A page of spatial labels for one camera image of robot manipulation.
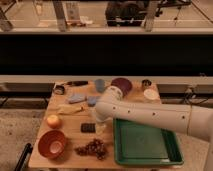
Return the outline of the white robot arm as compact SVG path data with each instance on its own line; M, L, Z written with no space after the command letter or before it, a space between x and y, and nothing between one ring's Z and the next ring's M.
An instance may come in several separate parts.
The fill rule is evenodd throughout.
M191 105L123 101L131 87L109 86L94 109L98 122L119 118L187 134L210 143L203 171L213 171L213 109Z

